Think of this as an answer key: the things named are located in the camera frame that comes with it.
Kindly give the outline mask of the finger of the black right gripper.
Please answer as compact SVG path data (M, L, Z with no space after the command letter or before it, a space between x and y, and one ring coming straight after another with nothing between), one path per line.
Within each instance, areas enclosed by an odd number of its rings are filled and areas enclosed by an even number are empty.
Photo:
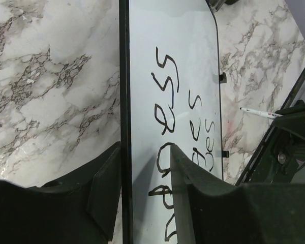
M282 116L275 118L271 125L305 141L305 104L282 109L278 113Z

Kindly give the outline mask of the white framed whiteboard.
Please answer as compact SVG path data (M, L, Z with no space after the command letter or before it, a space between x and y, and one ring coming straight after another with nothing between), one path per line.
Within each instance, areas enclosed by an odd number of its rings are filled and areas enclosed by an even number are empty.
M177 243L170 148L223 179L219 35L207 1L120 1L124 243Z

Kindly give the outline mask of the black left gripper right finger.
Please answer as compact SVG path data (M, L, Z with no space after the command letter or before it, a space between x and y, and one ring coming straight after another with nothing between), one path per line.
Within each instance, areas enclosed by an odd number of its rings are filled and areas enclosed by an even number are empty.
M170 148L179 243L305 243L305 184L233 186Z

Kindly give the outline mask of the silver whiteboard marker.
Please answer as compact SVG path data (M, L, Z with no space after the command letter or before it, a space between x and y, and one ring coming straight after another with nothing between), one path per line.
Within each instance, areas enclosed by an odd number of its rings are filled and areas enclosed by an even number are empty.
M249 114L257 115L259 117L268 118L268 119L275 119L277 117L281 117L282 115L272 112L266 112L261 110L255 110L250 108L240 107L240 110Z

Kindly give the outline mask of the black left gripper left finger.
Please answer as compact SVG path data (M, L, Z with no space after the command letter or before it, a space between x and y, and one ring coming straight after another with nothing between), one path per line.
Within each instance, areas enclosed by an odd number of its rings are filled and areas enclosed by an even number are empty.
M41 187L0 180L0 243L108 243L121 189L120 143Z

